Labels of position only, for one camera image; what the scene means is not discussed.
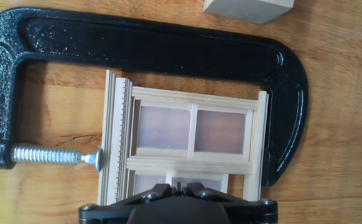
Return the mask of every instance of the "wooden block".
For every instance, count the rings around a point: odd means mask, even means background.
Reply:
[[[204,12],[264,24],[293,8],[294,0],[205,0]]]

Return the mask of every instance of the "metal screw head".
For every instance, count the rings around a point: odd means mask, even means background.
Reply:
[[[100,172],[101,170],[101,155],[102,155],[102,149],[101,146],[98,146],[98,149],[95,154],[95,171]]]
[[[274,203],[273,200],[269,199],[269,198],[262,198],[260,200],[261,203],[265,204],[265,205],[272,205]]]
[[[81,156],[81,159],[89,165],[95,166],[95,171],[100,172],[101,170],[101,146],[98,146],[96,153],[88,153]]]
[[[91,210],[95,207],[98,207],[98,205],[94,204],[94,203],[88,203],[88,204],[85,204],[83,206],[80,207],[81,210],[84,210],[84,211],[87,211],[87,210]]]
[[[211,192],[209,190],[201,190],[198,193],[198,197],[201,197],[201,198],[207,198],[209,196],[211,196]]]
[[[146,192],[141,195],[142,199],[155,199],[159,196],[157,192]]]

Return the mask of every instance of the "threaded screw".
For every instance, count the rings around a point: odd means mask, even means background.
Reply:
[[[11,160],[14,162],[35,162],[42,164],[76,165],[84,161],[101,170],[101,148],[96,153],[81,154],[74,149],[44,147],[29,143],[15,143],[11,148]]]

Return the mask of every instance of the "wooden surface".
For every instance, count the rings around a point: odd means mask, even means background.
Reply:
[[[202,13],[203,0],[0,0],[15,6],[150,19],[261,35],[293,48],[309,79],[304,140],[278,183],[263,190],[279,202],[280,223],[362,223],[362,1],[296,0],[259,26]],[[256,98],[259,87],[170,75],[123,72],[139,86]],[[105,68],[29,66],[22,138],[96,150],[101,142]],[[243,178],[230,178],[241,196]],[[0,223],[77,223],[77,208],[96,201],[93,167],[18,164],[0,170]]]

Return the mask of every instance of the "wooden molding strip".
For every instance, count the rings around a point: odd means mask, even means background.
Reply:
[[[242,108],[256,110],[257,100],[244,100],[225,96],[212,96],[198,93],[186,93],[182,91],[158,90],[153,88],[133,87],[132,96],[136,100],[149,100],[157,102],[185,102],[189,104],[225,106],[230,108]]]
[[[219,172],[223,174],[251,174],[251,164],[246,162],[209,162],[187,158],[160,158],[131,156],[127,159],[127,168],[131,170],[181,170],[192,172]]]

